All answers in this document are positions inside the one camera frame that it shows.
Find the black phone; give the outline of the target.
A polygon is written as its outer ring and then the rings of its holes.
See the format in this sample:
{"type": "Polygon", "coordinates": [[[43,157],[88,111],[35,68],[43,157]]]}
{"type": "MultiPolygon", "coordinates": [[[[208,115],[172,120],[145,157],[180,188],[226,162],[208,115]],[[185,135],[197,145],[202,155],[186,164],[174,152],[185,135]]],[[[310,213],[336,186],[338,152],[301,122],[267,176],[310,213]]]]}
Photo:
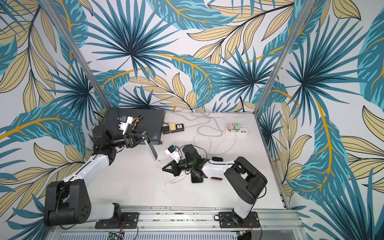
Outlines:
{"type": "Polygon", "coordinates": [[[144,142],[145,142],[146,146],[148,147],[153,160],[157,161],[158,160],[158,154],[154,148],[154,145],[152,144],[152,141],[151,141],[148,133],[143,132],[143,135],[144,135],[144,142]]]}
{"type": "Polygon", "coordinates": [[[204,178],[198,177],[195,174],[191,174],[191,182],[196,184],[196,183],[202,183],[204,181],[204,178]]]}

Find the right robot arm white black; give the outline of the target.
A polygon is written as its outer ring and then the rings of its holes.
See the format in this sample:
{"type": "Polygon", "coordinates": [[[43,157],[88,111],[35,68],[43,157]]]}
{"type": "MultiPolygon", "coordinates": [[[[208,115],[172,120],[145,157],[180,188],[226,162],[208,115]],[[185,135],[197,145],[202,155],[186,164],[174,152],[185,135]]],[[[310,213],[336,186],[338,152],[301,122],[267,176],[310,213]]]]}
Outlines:
{"type": "Polygon", "coordinates": [[[184,145],[181,149],[170,146],[166,152],[173,160],[162,167],[162,171],[179,176],[183,171],[191,173],[201,183],[204,179],[226,179],[236,194],[238,201],[232,210],[233,221],[244,223],[251,211],[267,189],[267,178],[244,157],[237,157],[234,161],[214,161],[207,156],[202,157],[195,145],[184,145]]]}

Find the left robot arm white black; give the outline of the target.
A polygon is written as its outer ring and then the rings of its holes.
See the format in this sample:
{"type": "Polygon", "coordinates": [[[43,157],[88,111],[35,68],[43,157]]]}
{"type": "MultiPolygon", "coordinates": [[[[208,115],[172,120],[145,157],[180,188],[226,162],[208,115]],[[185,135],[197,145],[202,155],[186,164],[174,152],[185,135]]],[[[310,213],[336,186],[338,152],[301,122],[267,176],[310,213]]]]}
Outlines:
{"type": "Polygon", "coordinates": [[[99,125],[93,129],[94,152],[77,171],[61,181],[48,184],[44,209],[44,224],[64,230],[86,222],[121,225],[126,222],[118,203],[93,204],[88,187],[115,160],[117,148],[134,148],[141,143],[152,146],[146,131],[122,131],[120,134],[99,125]]]}

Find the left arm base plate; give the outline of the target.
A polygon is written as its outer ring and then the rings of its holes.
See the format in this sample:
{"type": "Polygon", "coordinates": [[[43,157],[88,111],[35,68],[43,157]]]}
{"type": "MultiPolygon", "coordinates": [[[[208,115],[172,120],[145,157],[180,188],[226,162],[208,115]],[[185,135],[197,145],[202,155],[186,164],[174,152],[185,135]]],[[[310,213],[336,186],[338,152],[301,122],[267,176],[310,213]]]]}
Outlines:
{"type": "Polygon", "coordinates": [[[96,222],[96,229],[135,229],[138,224],[140,213],[128,212],[122,213],[120,217],[113,217],[107,220],[96,222]]]}

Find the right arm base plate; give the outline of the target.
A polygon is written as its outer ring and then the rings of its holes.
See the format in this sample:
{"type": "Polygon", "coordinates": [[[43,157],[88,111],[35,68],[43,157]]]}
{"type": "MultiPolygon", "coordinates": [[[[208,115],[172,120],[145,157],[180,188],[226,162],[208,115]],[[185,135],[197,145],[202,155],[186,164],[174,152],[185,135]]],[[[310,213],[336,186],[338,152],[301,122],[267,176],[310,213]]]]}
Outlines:
{"type": "Polygon", "coordinates": [[[234,212],[219,212],[214,220],[219,222],[222,229],[251,229],[261,226],[257,212],[250,212],[245,219],[234,212]]]}

